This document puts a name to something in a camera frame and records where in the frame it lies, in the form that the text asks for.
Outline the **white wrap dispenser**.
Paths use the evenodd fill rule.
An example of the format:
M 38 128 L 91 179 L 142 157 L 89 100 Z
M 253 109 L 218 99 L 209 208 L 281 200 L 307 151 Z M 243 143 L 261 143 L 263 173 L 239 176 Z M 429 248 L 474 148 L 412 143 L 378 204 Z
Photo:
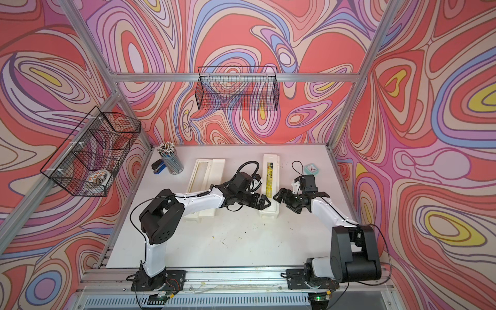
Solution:
M 280 156 L 277 154 L 263 155 L 261 193 L 265 195 L 271 205 L 260 211 L 262 218 L 276 219 L 280 213 L 280 203 L 273 199 L 280 190 Z
M 220 184 L 226 164 L 225 159 L 197 159 L 192 171 L 187 192 L 206 191 L 211 185 Z M 184 216 L 184 220 L 201 222 L 205 218 L 214 218 L 214 209 L 203 210 Z

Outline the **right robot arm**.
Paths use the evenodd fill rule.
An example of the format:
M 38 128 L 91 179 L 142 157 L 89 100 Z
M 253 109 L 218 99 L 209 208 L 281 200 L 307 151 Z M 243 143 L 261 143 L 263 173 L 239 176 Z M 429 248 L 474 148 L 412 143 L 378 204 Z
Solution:
M 281 188 L 273 199 L 297 214 L 307 209 L 331 233 L 329 256 L 309 258 L 304 265 L 306 285 L 319 288 L 329 281 L 380 280 L 382 268 L 374 228 L 360 225 L 338 210 L 328 193 L 319 191 L 313 175 L 299 176 L 292 186 Z

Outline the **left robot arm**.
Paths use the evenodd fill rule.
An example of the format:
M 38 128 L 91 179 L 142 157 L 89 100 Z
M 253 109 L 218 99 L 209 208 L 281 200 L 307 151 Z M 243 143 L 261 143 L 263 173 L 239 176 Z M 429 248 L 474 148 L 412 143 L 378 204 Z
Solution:
M 157 291 L 165 286 L 175 292 L 182 290 L 181 284 L 171 284 L 166 272 L 165 252 L 167 241 L 184 216 L 232 205 L 257 211 L 270 207 L 268 197 L 257 192 L 262 185 L 259 168 L 257 161 L 247 161 L 239 166 L 230 180 L 211 185 L 206 191 L 179 195 L 164 189 L 148 200 L 148 206 L 139 215 L 140 230 L 145 239 L 145 261 L 134 275 L 132 290 Z

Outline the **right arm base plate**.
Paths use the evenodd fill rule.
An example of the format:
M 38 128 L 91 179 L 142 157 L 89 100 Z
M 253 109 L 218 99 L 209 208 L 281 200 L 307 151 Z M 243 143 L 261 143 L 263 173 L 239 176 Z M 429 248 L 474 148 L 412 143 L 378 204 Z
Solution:
M 340 288 L 340 284 L 335 279 L 317 277 L 311 270 L 303 268 L 287 269 L 280 275 L 286 279 L 289 290 L 325 289 L 334 292 Z

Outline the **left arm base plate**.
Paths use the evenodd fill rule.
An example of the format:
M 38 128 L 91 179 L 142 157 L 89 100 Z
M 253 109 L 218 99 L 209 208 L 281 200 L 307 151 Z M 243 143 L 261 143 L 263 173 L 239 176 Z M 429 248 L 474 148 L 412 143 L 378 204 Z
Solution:
M 183 290 L 185 284 L 186 270 L 164 270 L 154 277 L 149 277 L 143 269 L 127 277 L 132 282 L 131 290 L 143 291 L 166 291 L 178 293 Z

